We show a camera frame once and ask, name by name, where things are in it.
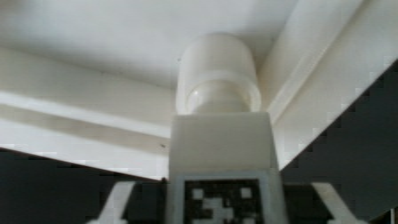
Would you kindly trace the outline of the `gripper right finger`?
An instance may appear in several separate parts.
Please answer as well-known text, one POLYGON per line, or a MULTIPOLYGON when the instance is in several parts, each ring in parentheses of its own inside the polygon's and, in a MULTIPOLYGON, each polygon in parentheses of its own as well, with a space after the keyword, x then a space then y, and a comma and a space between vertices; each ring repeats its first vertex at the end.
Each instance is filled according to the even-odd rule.
POLYGON ((315 182, 311 186, 333 215, 333 219, 327 221, 327 224, 368 224, 368 222, 356 217, 334 186, 325 182, 315 182))

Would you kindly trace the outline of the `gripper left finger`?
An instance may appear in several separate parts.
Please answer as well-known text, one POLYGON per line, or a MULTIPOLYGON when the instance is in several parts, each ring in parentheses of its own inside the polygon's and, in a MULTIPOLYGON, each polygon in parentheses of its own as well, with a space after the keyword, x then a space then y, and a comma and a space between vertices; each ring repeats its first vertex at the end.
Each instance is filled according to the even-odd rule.
POLYGON ((123 214, 126 211, 135 184, 135 181, 121 181, 114 184, 100 216, 86 224, 128 224, 123 214))

